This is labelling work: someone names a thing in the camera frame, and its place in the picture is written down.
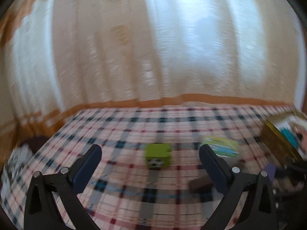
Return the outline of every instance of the yellow box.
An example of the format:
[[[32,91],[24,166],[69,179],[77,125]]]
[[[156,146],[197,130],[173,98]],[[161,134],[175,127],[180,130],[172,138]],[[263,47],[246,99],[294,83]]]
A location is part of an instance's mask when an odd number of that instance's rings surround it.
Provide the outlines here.
[[[276,123],[284,120],[290,115],[295,115],[307,120],[306,115],[297,110],[270,116],[267,117],[260,133],[261,140],[270,149],[281,165],[303,160],[297,150],[274,126]]]

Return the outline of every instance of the plaid tablecloth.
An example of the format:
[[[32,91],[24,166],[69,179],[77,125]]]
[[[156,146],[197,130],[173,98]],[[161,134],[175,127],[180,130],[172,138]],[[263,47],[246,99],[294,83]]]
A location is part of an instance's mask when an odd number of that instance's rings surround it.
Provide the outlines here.
[[[52,174],[70,167],[95,143],[102,147],[102,160],[78,198],[101,229],[200,229],[222,198],[215,189],[188,191],[188,181],[204,174],[197,151],[202,137],[238,141],[247,171],[258,173],[270,158],[258,137],[263,122],[266,116],[289,109],[219,105],[82,110],[34,155],[2,206],[22,229],[33,172]],[[170,143],[171,167],[148,170],[147,143]],[[56,201],[64,221],[73,227],[59,198]],[[241,208],[239,203],[228,227]]]

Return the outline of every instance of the white curtain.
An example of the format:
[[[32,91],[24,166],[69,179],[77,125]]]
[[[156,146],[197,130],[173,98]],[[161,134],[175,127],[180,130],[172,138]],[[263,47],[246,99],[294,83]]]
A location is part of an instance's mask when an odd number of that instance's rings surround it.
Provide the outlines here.
[[[286,0],[17,0],[10,13],[0,37],[22,123],[49,127],[86,107],[304,96],[305,43]]]

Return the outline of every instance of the green package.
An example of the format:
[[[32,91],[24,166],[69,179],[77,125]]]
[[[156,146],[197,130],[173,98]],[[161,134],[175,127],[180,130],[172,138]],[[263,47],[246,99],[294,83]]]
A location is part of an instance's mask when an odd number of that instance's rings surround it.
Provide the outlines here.
[[[217,156],[226,158],[239,157],[239,144],[237,141],[204,136],[202,144],[208,144]]]
[[[148,144],[145,148],[145,159],[149,168],[166,168],[171,165],[169,144]]]

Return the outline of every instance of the green box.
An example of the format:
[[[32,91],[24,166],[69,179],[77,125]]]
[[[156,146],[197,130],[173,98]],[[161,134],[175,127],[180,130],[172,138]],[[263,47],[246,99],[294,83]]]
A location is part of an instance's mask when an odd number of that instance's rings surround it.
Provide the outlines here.
[[[148,168],[165,168],[171,164],[172,148],[169,144],[148,144],[145,159]]]

